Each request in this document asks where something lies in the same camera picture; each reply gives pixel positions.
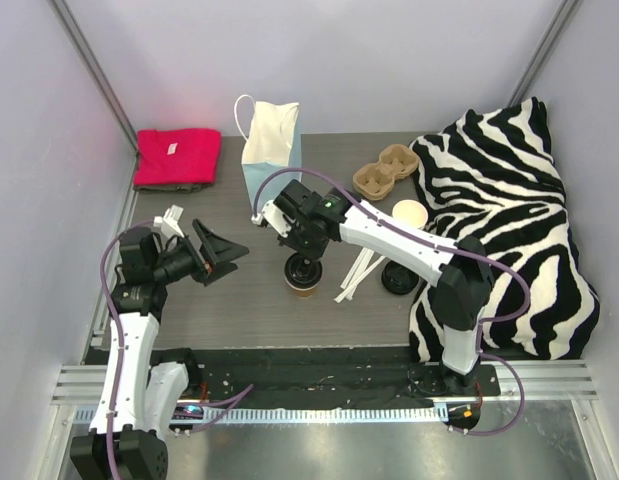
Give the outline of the black coffee cup lid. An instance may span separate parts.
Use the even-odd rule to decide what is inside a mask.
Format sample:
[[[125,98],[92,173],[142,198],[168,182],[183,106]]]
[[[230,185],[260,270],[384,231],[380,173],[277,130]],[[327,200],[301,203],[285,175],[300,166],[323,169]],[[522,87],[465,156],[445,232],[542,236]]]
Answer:
[[[286,269],[286,262],[284,265],[284,277],[285,280],[288,282],[293,282],[299,285],[308,285],[308,284],[312,284],[313,282],[320,282],[322,275],[320,277],[317,278],[301,278],[298,275],[298,269],[297,270],[287,270]]]

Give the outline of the brown paper coffee cup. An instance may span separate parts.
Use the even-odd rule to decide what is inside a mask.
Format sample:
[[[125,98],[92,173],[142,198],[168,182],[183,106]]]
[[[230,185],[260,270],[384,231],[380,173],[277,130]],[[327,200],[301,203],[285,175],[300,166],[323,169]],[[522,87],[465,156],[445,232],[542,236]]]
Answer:
[[[306,299],[315,294],[319,282],[313,282],[308,285],[299,285],[293,282],[288,282],[288,286],[291,291],[298,297],[302,299]]]

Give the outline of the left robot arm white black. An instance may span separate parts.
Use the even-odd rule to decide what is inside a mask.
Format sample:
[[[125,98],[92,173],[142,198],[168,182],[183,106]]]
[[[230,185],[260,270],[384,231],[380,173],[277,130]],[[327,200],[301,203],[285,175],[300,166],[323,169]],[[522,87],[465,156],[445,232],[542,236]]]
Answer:
[[[153,363],[168,285],[190,277],[208,286],[236,270],[248,248],[227,240],[199,220],[194,246],[175,222],[156,218],[120,233],[111,243],[120,254],[113,287],[102,287],[110,314],[105,381],[87,434],[76,437],[70,459],[83,479],[164,479],[165,438],[180,398],[202,385],[188,348],[163,352]]]

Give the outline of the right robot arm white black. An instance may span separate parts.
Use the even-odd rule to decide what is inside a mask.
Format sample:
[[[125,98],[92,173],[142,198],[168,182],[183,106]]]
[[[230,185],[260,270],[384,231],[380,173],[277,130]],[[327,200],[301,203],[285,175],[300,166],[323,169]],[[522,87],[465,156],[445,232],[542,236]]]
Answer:
[[[479,241],[472,239],[470,249],[461,250],[450,239],[399,225],[345,189],[334,187],[322,196],[297,180],[265,202],[259,213],[281,244],[310,261],[319,261],[331,241],[343,242],[414,272],[430,287],[430,307],[443,328],[442,386],[461,395],[475,385],[478,321],[493,286],[493,274],[480,261],[484,250]]]

